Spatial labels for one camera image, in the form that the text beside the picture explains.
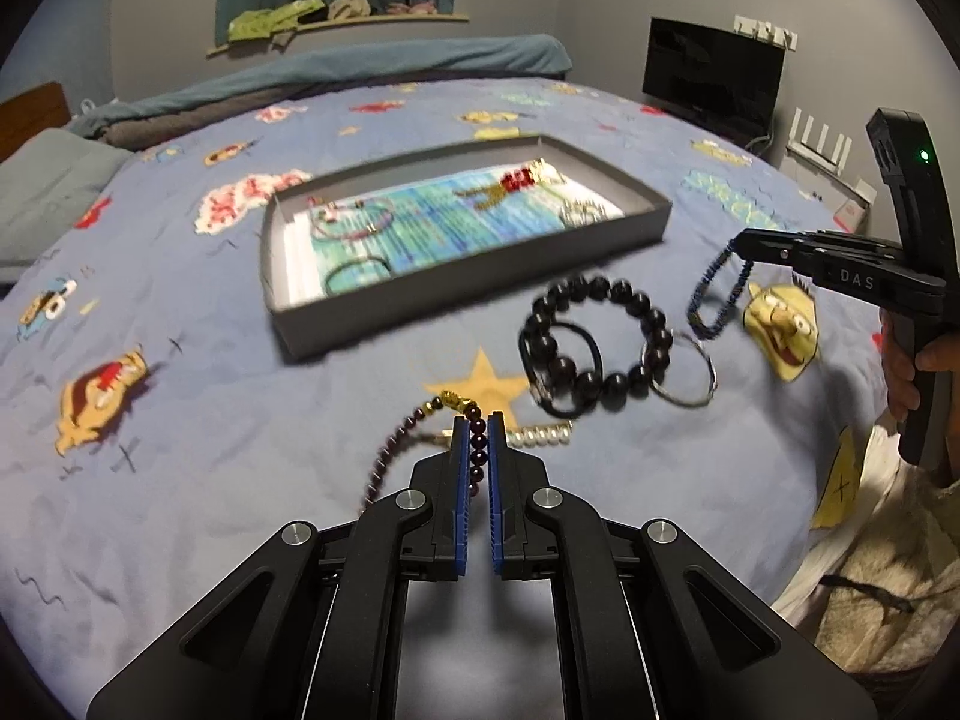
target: wall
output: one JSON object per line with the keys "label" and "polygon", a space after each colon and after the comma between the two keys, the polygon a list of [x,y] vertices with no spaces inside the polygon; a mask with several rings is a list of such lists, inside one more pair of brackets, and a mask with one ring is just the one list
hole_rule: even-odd
{"label": "wall", "polygon": [[[871,234],[896,239],[889,193],[864,132],[878,107],[925,117],[947,190],[960,209],[960,71],[915,0],[561,0],[558,23],[573,58],[573,79],[638,98],[650,18],[730,29],[736,14],[800,35],[787,57],[771,158],[779,166],[798,106],[833,133],[853,138],[845,178],[880,190]],[[960,231],[960,210],[954,211]]]}
{"label": "wall", "polygon": [[[112,68],[122,100],[178,89],[277,56],[205,58],[212,47],[216,0],[113,0]],[[323,46],[432,37],[555,33],[559,0],[456,0],[469,23],[358,25],[296,37],[288,53]]]}
{"label": "wall", "polygon": [[44,0],[0,67],[0,101],[59,81],[72,113],[85,98],[109,103],[109,9],[110,0]]}

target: cartoon print bed sheet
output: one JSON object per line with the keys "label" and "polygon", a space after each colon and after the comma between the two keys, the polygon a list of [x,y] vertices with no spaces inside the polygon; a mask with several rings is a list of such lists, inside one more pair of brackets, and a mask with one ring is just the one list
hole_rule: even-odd
{"label": "cartoon print bed sheet", "polygon": [[[645,289],[680,329],[701,274],[743,226],[830,225],[790,180],[702,130],[539,79],[354,89],[134,157],[0,303],[0,613],[75,716],[284,523],[354,518],[376,437],[431,383],[457,382],[520,425],[545,421],[515,348],[536,290],[292,367],[258,274],[271,191],[400,151],[526,132],[591,151],[671,197],[664,242],[605,272]],[[718,275],[721,299],[734,279],[733,265]],[[720,389],[708,409],[650,399],[599,410],[569,445],[536,451],[552,481],[604,517],[675,520],[771,601],[817,509],[829,509],[818,524],[836,524],[856,494],[856,452],[882,407],[877,312],[771,266],[755,269],[741,309],[748,303],[743,322],[709,345]],[[630,365],[635,326],[602,306],[577,311],[608,364]],[[431,451],[408,452],[386,490]],[[838,458],[848,472],[832,472]],[[411,588],[408,619],[421,624],[404,645],[397,717],[495,717],[534,696],[540,713],[560,705],[548,590],[491,584],[486,503],[474,507],[479,543],[455,590],[483,613],[435,615],[435,589]],[[497,624],[517,614],[533,635]],[[472,678],[451,677],[463,673]]]}

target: silver screw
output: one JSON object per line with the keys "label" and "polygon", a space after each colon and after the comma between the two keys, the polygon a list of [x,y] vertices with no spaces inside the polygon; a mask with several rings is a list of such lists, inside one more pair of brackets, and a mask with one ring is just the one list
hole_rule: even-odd
{"label": "silver screw", "polygon": [[659,519],[650,523],[650,527],[647,528],[647,536],[650,536],[651,540],[658,544],[669,544],[677,540],[677,529],[669,522]]}
{"label": "silver screw", "polygon": [[416,512],[426,503],[426,495],[419,490],[400,490],[397,493],[397,506],[406,512]]}
{"label": "silver screw", "polygon": [[554,488],[540,488],[534,493],[534,503],[541,509],[555,509],[563,503],[563,495]]}
{"label": "silver screw", "polygon": [[283,529],[280,537],[292,547],[300,546],[310,541],[310,526],[304,522],[291,522]]}

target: black tv screen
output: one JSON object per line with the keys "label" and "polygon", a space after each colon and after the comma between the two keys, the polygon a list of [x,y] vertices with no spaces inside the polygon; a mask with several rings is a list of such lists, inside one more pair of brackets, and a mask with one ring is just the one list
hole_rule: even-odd
{"label": "black tv screen", "polygon": [[692,112],[704,127],[758,138],[772,128],[785,55],[723,29],[653,19],[643,93]]}

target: shallow gray tray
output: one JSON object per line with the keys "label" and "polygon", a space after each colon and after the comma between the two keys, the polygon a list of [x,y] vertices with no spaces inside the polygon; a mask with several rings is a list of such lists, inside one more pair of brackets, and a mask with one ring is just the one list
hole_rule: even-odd
{"label": "shallow gray tray", "polygon": [[[464,170],[541,158],[606,197],[623,211],[623,217],[397,275],[360,290],[291,304],[283,226],[307,208],[311,194],[333,201]],[[348,167],[278,193],[264,215],[260,277],[277,333],[291,358],[299,360],[496,290],[659,242],[670,208],[667,197],[642,181],[555,138],[535,135],[456,143]]]}

